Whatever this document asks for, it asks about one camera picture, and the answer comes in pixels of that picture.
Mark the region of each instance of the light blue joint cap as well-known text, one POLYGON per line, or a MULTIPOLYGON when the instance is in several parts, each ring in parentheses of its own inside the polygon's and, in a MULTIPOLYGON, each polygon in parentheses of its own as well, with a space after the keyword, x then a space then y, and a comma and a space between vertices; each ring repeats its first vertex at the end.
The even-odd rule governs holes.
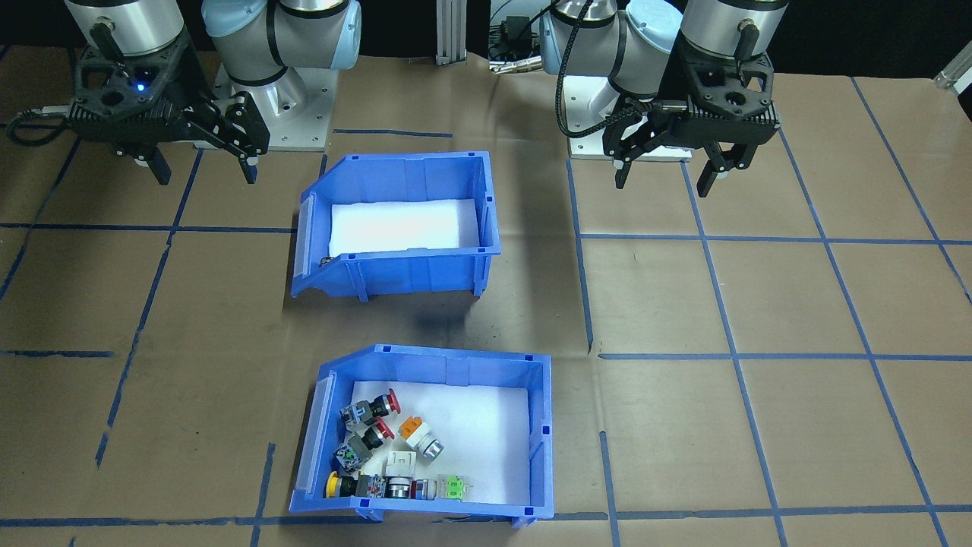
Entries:
POLYGON ((540 18, 540 60, 543 61, 543 72, 553 74, 560 71, 560 48, 557 47, 557 34, 553 29, 553 19, 550 13, 540 18))
POLYGON ((203 0, 206 33, 223 38, 250 24, 266 8, 266 0, 203 0))
POLYGON ((351 0, 342 24, 334 60, 330 63, 331 70, 348 70, 358 62, 362 42, 362 7, 358 0, 351 0))
POLYGON ((670 54, 678 30, 681 12, 665 0, 631 0, 625 8, 635 32, 656 49, 670 54))

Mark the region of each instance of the electrical component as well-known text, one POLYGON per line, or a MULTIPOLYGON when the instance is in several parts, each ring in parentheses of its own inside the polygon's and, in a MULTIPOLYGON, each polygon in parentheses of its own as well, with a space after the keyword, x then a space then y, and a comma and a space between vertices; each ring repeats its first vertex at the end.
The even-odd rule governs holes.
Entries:
POLYGON ((362 468, 372 456, 374 449, 385 444, 383 439, 394 439, 395 434, 381 418, 375 425, 369 427, 363 435, 352 433, 347 441, 341 443, 334 451, 337 463, 348 473, 354 473, 362 468))
POLYGON ((408 496, 412 499, 435 499, 435 481, 430 479, 412 481, 412 490, 408 496))
POLYGON ((415 453, 391 451, 385 462, 385 495, 396 499, 408 499, 411 495, 412 478, 415 476, 415 453))
POLYGON ((436 459, 442 452, 442 443, 435 438, 432 429, 419 417, 410 416, 399 427, 399 434, 405 444, 428 459, 436 459))
POLYGON ((436 481, 435 495, 462 501, 469 493, 471 486, 469 477, 465 475, 439 475, 436 481))
POLYGON ((379 418, 386 417, 392 411, 401 414, 399 399, 395 395, 395 390, 389 388, 387 395, 379 395, 370 403, 358 401, 341 409, 341 419, 344 426, 353 429, 359 424, 372 425, 379 418))
POLYGON ((385 478, 378 475, 360 475, 354 477, 339 477, 337 471, 331 471, 328 484, 324 489, 324 497, 384 497, 385 478))

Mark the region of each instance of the black background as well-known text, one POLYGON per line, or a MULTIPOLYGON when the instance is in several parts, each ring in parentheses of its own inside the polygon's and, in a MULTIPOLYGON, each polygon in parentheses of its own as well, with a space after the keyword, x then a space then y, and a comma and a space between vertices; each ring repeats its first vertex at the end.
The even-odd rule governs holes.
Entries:
MULTIPOLYGON (((669 0, 683 10, 686 0, 669 0)), ((179 0, 193 41, 211 50, 201 0, 179 0)), ((361 0, 362 55, 432 56, 435 0, 361 0)), ((490 5, 468 1, 468 49, 485 55, 490 5)), ((931 78, 972 39, 970 0, 793 0, 770 46, 780 72, 931 78)), ((81 46, 63 0, 0 2, 0 44, 81 46)))

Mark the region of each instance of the blue tape grid line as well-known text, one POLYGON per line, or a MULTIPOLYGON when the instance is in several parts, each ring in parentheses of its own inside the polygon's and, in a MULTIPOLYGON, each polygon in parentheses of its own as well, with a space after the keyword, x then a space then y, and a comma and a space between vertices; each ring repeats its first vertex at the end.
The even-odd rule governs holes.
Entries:
MULTIPOLYGON (((935 505, 938 513, 972 513, 972 504, 935 505)), ((824 515, 907 515, 927 512, 924 505, 857 505, 834 507, 783 507, 785 517, 824 515)), ((618 511, 618 521, 665 521, 681 519, 748 519, 772 517, 772 509, 712 509, 701 511, 618 511)), ((554 521, 603 522, 609 516, 600 512, 557 513, 554 521)), ((469 521, 453 521, 461 524, 469 521)), ((111 528, 111 527, 221 527, 221 526, 308 526, 375 524, 357 516, 287 515, 282 517, 213 517, 209 519, 126 519, 119 517, 63 518, 63 519, 0 519, 0 529, 22 528, 111 528)))
MULTIPOLYGON (((803 192, 804 199, 807 201, 807 206, 810 208, 810 212, 814 217, 814 223, 816 224, 816 228, 820 233, 820 237, 826 239, 823 224, 820 222, 820 217, 816 213, 816 207, 814 207, 814 202, 811 200, 810 191, 807 189, 807 183, 803 178, 803 173, 800 171, 800 166, 796 162, 796 157, 793 155, 793 150, 782 130, 780 131, 780 138, 783 143, 783 148, 786 150, 786 154, 789 156, 790 163, 793 166, 793 172, 796 174, 797 182, 800 184, 800 190, 803 192)), ((823 247, 827 251, 830 266, 834 271, 834 275, 837 276, 837 282, 840 284, 841 292, 844 294, 844 300, 848 305, 848 309, 850 310, 850 316, 853 318, 854 326, 857 329, 857 334, 860 336, 860 341, 864 345, 864 351, 871 363, 871 370, 873 371, 874 378, 878 383, 878 388, 881 390, 881 396, 885 400, 887 412, 890 415, 891 421, 894 424, 894 429, 898 434, 898 440, 901 442, 901 448, 904 450, 905 455, 908 458, 908 463, 911 465, 912 473, 915 475, 915 481, 918 483, 919 490, 921 491, 921 498, 924 500, 925 509, 931 516, 931 522, 935 527, 935 531, 938 533, 938 539, 941 542, 942 547, 949 547, 949 540, 945 537, 945 531, 942 529, 942 524, 938 519, 938 514, 935 511, 934 505, 932 505, 931 496, 928 494, 928 488, 925 486, 918 466, 915 464, 915 458, 912 455, 911 447, 908 445, 908 439, 905 437, 904 429, 901 427, 901 421, 898 419, 897 412, 894 410, 894 405, 891 403, 890 395, 888 394, 887 387, 885 386, 885 380, 881 375, 881 369, 878 367, 878 360, 874 352, 871 350, 871 344, 867 339, 867 334, 864 332, 863 323, 860 320, 860 316, 857 314, 857 308, 853 304, 851 293, 848 290, 847 284, 844 282, 844 276, 841 274, 841 269, 837 265, 837 257, 834 255, 833 248, 829 242, 825 242, 823 247)))
POLYGON ((401 129, 333 129, 332 132, 352 135, 400 135, 400 136, 423 136, 437 138, 452 138, 452 133, 434 133, 426 131, 406 131, 401 129))
POLYGON ((567 160, 567 183, 571 191, 571 215, 573 215, 573 238, 577 252, 577 270, 580 275, 580 300, 584 305, 584 328, 587 329, 587 351, 594 346, 594 322, 591 319, 591 300, 587 291, 587 271, 584 269, 584 246, 581 242, 580 217, 577 212, 577 191, 573 183, 573 166, 567 160))
POLYGON ((113 351, 73 351, 61 349, 0 349, 0 355, 14 357, 71 357, 73 359, 108 359, 115 356, 113 351))
MULTIPOLYGON (((732 359, 732 353, 599 353, 605 361, 714 361, 732 359)), ((742 361, 765 360, 854 360, 878 361, 957 361, 972 362, 972 355, 932 355, 899 353, 736 353, 742 361)))
POLYGON ((911 180, 908 178, 908 174, 905 173, 904 167, 901 165, 901 162, 898 161, 898 155, 894 153, 894 149, 891 147, 891 143, 887 140, 885 131, 881 128, 881 124, 878 122, 877 116, 874 115, 874 111, 871 110, 871 105, 867 102, 867 98, 864 97, 864 92, 857 84, 857 79, 851 77, 850 82, 853 84, 853 88, 857 91, 857 96, 860 97, 860 101, 864 104, 864 108, 867 110, 867 115, 871 117, 871 122, 874 123, 874 128, 878 130, 878 135, 881 136, 881 140, 885 144, 887 152, 891 154, 891 159, 894 160, 894 166, 898 168, 898 173, 901 174, 901 180, 904 181, 905 186, 908 188, 908 193, 911 194, 912 200, 915 202, 915 206, 918 207, 918 211, 921 213, 921 218, 924 219, 924 224, 928 227, 928 231, 931 232, 931 236, 938 245, 938 249, 942 251, 942 256, 945 257, 945 263, 949 265, 950 269, 952 269, 952 274, 955 276, 955 279, 958 280, 958 284, 961 285, 962 291, 965 293, 965 298, 968 299, 970 304, 972 304, 972 294, 969 293, 968 286, 965 284, 965 281, 962 280, 962 275, 958 272, 958 268, 955 267, 955 263, 952 262, 952 257, 949 256, 948 249, 945 248, 942 240, 938 237, 938 232, 935 230, 935 227, 932 226, 931 218, 928 217, 928 213, 925 212, 924 206, 921 205, 921 200, 919 200, 918 194, 915 192, 915 187, 912 186, 911 180))
POLYGON ((968 239, 883 239, 862 237, 693 236, 691 234, 581 234, 583 239, 648 239, 675 241, 757 241, 761 243, 851 243, 864 245, 972 245, 968 239))
POLYGON ((179 221, 182 219, 183 211, 186 210, 186 203, 189 201, 189 194, 192 191, 192 183, 195 181, 195 175, 199 170, 199 163, 202 161, 202 154, 203 151, 201 149, 195 154, 195 162, 192 164, 192 171, 190 171, 189 181, 186 183, 186 190, 183 192, 182 200, 179 202, 179 208, 176 210, 175 220, 172 221, 172 226, 169 229, 169 237, 165 241, 165 250, 162 251, 162 256, 158 259, 156 276, 152 280, 152 288, 149 289, 149 296, 146 298, 145 306, 142 308, 142 315, 139 317, 138 327, 135 329, 135 336, 131 341, 131 349, 128 351, 128 358, 125 359, 124 368, 121 370, 119 384, 115 389, 115 398, 112 401, 112 408, 108 412, 108 419, 105 421, 107 430, 102 433, 101 442, 99 443, 98 450, 94 456, 94 461, 99 469, 101 468, 101 460, 105 455, 105 449, 108 447, 108 432, 111 431, 111 429, 115 426, 115 418, 118 417, 119 406, 122 403, 122 393, 124 392, 125 382, 128 380, 128 372, 131 370, 131 363, 135 358, 135 351, 138 349, 138 343, 142 337, 142 331, 145 329, 145 324, 149 320, 149 312, 152 310, 152 302, 156 298, 158 283, 162 279, 162 272, 165 270, 165 264, 169 259, 169 251, 172 249, 172 238, 178 232, 177 227, 179 226, 179 221))
MULTIPOLYGON (((171 226, 153 224, 31 224, 29 222, 0 222, 0 228, 33 228, 34 230, 100 230, 131 232, 168 232, 171 226)), ((177 232, 237 232, 241 234, 295 234, 295 228, 259 226, 179 226, 177 232)), ((580 234, 581 239, 645 239, 701 241, 702 236, 691 234, 580 234)), ((712 236, 709 241, 755 241, 762 243, 847 243, 862 245, 955 245, 972 246, 972 239, 881 239, 855 237, 776 237, 776 236, 712 236)))
POLYGON ((769 496, 770 509, 773 511, 773 520, 777 525, 777 536, 780 538, 780 546, 787 547, 786 531, 783 529, 783 519, 780 513, 780 505, 777 502, 776 489, 773 488, 773 478, 770 476, 770 467, 766 461, 766 453, 763 451, 763 441, 759 436, 759 428, 756 425, 756 415, 752 410, 752 403, 749 401, 749 391, 746 388, 743 365, 736 352, 736 341, 732 335, 732 327, 729 325, 729 315, 726 313, 725 302, 722 300, 722 291, 719 288, 719 280, 715 275, 715 262, 712 260, 709 241, 706 239, 706 229, 702 224, 702 214, 699 212, 699 203, 695 197, 695 189, 693 188, 692 180, 688 176, 688 168, 685 166, 685 162, 681 163, 681 175, 685 179, 685 189, 688 191, 689 200, 692 202, 692 213, 695 215, 695 224, 699 228, 699 236, 702 237, 702 250, 706 254, 706 263, 709 266, 709 277, 712 279, 715 302, 719 307, 722 328, 725 330, 726 342, 729 344, 733 368, 736 370, 736 381, 739 383, 739 391, 743 397, 743 405, 746 407, 746 419, 749 421, 749 431, 752 433, 752 440, 756 446, 756 457, 759 459, 759 467, 763 472, 763 481, 766 483, 766 494, 769 496))
POLYGON ((250 547, 260 545, 260 525, 263 521, 263 509, 266 507, 266 493, 270 489, 270 472, 273 470, 273 453, 277 445, 266 445, 266 460, 263 462, 263 476, 260 479, 260 498, 257 501, 257 514, 254 516, 253 533, 250 535, 250 547))
POLYGON ((608 434, 601 432, 601 463, 605 469, 605 490, 607 491, 607 520, 610 522, 610 537, 613 547, 621 547, 621 533, 617 526, 617 505, 614 503, 614 479, 610 472, 610 452, 608 434))
MULTIPOLYGON (((95 230, 108 232, 169 232, 171 226, 137 224, 27 224, 3 222, 0 228, 33 228, 34 230, 95 230)), ((231 232, 238 234, 295 234, 295 228, 238 226, 177 226, 176 232, 231 232)))
POLYGON ((30 225, 27 226, 27 234, 23 237, 23 243, 20 245, 20 251, 17 252, 17 257, 14 259, 14 263, 10 266, 10 271, 7 272, 7 277, 4 278, 3 284, 0 285, 0 300, 7 295, 7 289, 10 288, 11 283, 14 281, 14 275, 17 274, 17 270, 20 268, 20 263, 23 261, 23 255, 27 252, 27 243, 30 241, 30 235, 34 230, 34 225, 37 224, 38 219, 41 218, 41 213, 44 212, 44 207, 47 206, 48 201, 54 195, 54 191, 60 186, 61 181, 64 180, 64 175, 67 173, 67 168, 71 164, 71 160, 74 159, 74 155, 78 153, 78 148, 81 146, 81 139, 75 138, 74 144, 71 145, 71 150, 67 153, 67 158, 64 159, 64 164, 61 165, 60 171, 57 173, 57 177, 54 179, 54 183, 51 185, 51 189, 48 194, 44 196, 44 200, 41 201, 40 208, 37 209, 37 214, 34 215, 34 220, 31 221, 30 225))

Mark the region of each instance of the green terminal block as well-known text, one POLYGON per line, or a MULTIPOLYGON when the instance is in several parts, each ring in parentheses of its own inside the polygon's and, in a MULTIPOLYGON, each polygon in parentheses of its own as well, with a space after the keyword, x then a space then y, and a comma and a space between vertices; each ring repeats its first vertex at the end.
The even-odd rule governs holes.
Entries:
POLYGON ((449 475, 445 479, 445 497, 448 499, 463 499, 468 491, 466 481, 459 475, 449 475))

